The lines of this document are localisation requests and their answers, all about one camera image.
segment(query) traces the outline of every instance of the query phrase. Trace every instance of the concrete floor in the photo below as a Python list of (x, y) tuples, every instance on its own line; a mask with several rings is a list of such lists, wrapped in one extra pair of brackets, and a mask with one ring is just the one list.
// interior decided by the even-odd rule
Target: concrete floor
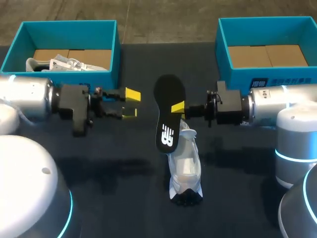
[(0, 0), (0, 45), (22, 21), (116, 19), (122, 43), (214, 41), (219, 17), (310, 15), (317, 0)]

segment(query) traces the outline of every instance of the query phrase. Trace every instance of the open teal box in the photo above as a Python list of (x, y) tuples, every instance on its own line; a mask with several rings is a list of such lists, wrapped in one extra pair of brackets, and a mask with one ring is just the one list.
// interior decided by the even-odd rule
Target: open teal box
[[(25, 72), (27, 58), (36, 49), (111, 50), (109, 70)], [(4, 59), (1, 72), (50, 78), (54, 84), (84, 84), (115, 89), (120, 68), (120, 40), (114, 20), (22, 22)]]
[[(230, 46), (299, 45), (308, 66), (234, 68)], [(220, 79), (243, 95), (251, 87), (317, 83), (317, 26), (311, 17), (220, 18), (215, 41)]]

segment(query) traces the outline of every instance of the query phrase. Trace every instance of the dark tablecloth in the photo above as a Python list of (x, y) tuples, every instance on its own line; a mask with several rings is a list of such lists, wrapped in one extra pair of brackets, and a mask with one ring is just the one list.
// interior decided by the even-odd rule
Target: dark tablecloth
[[(1, 62), (7, 49), (0, 47)], [(187, 101), (203, 103), (219, 77), (214, 44), (123, 45), (121, 58), (122, 84), (142, 92), (136, 119), (96, 119), (85, 138), (73, 138), (71, 122), (58, 117), (22, 128), (60, 167), (81, 210), (82, 238), (281, 238), (274, 131), (189, 120), (204, 200), (193, 207), (169, 200), (167, 157), (155, 146), (153, 86), (160, 75), (176, 74)]]

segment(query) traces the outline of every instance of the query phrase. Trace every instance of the robot base light ring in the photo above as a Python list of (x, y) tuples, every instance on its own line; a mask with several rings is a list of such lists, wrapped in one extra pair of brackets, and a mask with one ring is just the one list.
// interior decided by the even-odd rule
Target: robot base light ring
[(308, 198), (307, 198), (307, 193), (306, 193), (306, 182), (307, 182), (307, 177), (308, 177), (308, 174), (311, 170), (309, 170), (304, 178), (304, 183), (303, 183), (303, 193), (304, 193), (304, 200), (305, 200), (305, 203), (306, 203), (306, 206), (307, 206), (307, 209), (310, 213), (310, 215), (312, 216), (313, 220), (315, 221), (315, 223), (317, 224), (317, 217), (315, 216), (309, 202), (308, 202)]
[(278, 153), (277, 150), (275, 150), (275, 153), (276, 153), (276, 155), (278, 157), (280, 157), (282, 159), (285, 159), (285, 160), (293, 161), (293, 162), (299, 162), (299, 163), (314, 163), (314, 162), (317, 162), (317, 159), (305, 159), (305, 160), (293, 159), (293, 158), (290, 158), (290, 157), (287, 157), (285, 155), (282, 155), (282, 154)]
[(72, 212), (73, 212), (73, 197), (71, 195), (71, 192), (69, 191), (69, 196), (70, 196), (70, 211), (69, 211), (69, 215), (68, 215), (68, 219), (67, 219), (67, 222), (65, 223), (65, 226), (63, 228), (63, 230), (60, 232), (60, 234), (58, 235), (57, 238), (62, 238), (62, 236), (64, 235), (68, 225), (69, 225), (69, 222), (70, 222), (70, 218), (71, 218), (71, 215), (72, 215)]

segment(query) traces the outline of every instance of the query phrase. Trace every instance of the cable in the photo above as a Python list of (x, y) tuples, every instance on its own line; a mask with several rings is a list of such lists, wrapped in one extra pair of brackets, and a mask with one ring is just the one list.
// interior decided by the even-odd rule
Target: cable
[(8, 101), (8, 100), (4, 100), (4, 99), (0, 99), (0, 102), (2, 102), (3, 104), (6, 104), (6, 105), (8, 105), (8, 106), (14, 108), (14, 109), (18, 112), (20, 118), (21, 118), (23, 121), (25, 121), (28, 125), (30, 125), (30, 126), (36, 126), (36, 123), (30, 121), (30, 120), (23, 114), (23, 112), (22, 112), (16, 105), (14, 105), (12, 102), (10, 102), (10, 101)]
[(222, 100), (221, 100), (220, 95), (219, 95), (218, 93), (216, 93), (216, 96), (218, 96), (218, 97), (219, 97), (220, 104), (222, 104)]

